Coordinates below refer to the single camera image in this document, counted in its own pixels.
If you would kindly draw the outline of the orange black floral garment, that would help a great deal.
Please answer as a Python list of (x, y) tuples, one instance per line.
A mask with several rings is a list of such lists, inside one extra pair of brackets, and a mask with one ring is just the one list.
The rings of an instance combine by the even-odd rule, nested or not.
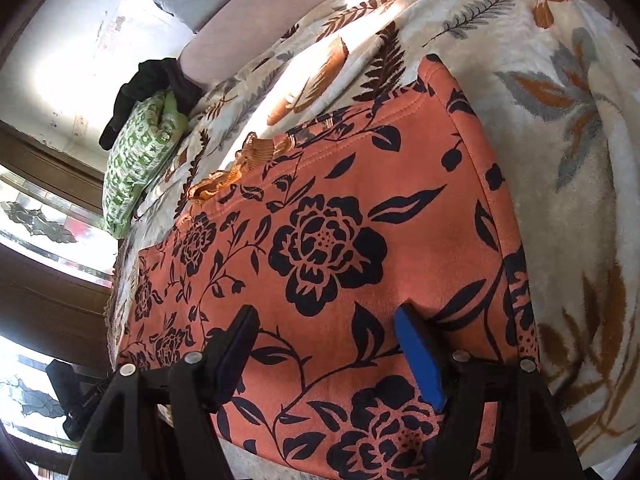
[(537, 353), (506, 179), (435, 55), (288, 142), (140, 252), (117, 357), (170, 365), (249, 304), (260, 331), (218, 434), (328, 479), (416, 478), (440, 419), (395, 310), (412, 304), (473, 356)]

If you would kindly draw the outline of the green white patterned pillow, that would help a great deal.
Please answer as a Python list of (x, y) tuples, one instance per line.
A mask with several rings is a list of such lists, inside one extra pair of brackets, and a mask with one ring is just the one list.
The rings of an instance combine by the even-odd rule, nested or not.
[(116, 240), (128, 233), (134, 206), (187, 125), (188, 118), (178, 111), (170, 90), (156, 92), (134, 106), (108, 155), (103, 181), (104, 229)]

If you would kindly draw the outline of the black garment on pillow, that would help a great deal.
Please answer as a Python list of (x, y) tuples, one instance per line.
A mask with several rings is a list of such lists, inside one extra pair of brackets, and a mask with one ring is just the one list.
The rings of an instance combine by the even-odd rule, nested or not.
[(137, 73), (130, 81), (120, 87), (114, 102), (113, 116), (99, 138), (99, 146), (104, 151), (109, 151), (134, 106), (164, 90), (174, 92), (178, 112), (183, 115), (189, 114), (204, 94), (198, 84), (186, 78), (176, 58), (144, 61), (139, 64)]

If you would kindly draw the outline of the cream leaf pattern blanket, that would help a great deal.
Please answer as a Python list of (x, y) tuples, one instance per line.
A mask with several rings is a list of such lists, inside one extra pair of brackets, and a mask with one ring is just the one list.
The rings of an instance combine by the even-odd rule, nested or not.
[(480, 121), (524, 248), (531, 358), (591, 466), (639, 437), (639, 67), (579, 0), (326, 0), (207, 88), (137, 206), (107, 311), (114, 364), (140, 252), (291, 146), (288, 133), (416, 79), (437, 56)]

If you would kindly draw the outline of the pink bed headboard cushion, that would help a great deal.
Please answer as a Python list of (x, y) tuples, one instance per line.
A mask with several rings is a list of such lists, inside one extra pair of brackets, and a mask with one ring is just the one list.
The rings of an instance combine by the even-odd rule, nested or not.
[[(326, 0), (230, 0), (182, 50), (183, 73), (207, 89), (236, 74)], [(362, 0), (346, 0), (348, 4)]]

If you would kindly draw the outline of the brown wooden window frame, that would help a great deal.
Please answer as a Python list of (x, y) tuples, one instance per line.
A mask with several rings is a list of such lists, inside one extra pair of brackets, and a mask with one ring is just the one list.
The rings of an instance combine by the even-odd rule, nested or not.
[(46, 373), (84, 387), (110, 370), (104, 309), (117, 244), (101, 226), (102, 174), (1, 126), (1, 433), (27, 469), (64, 478), (77, 451)]

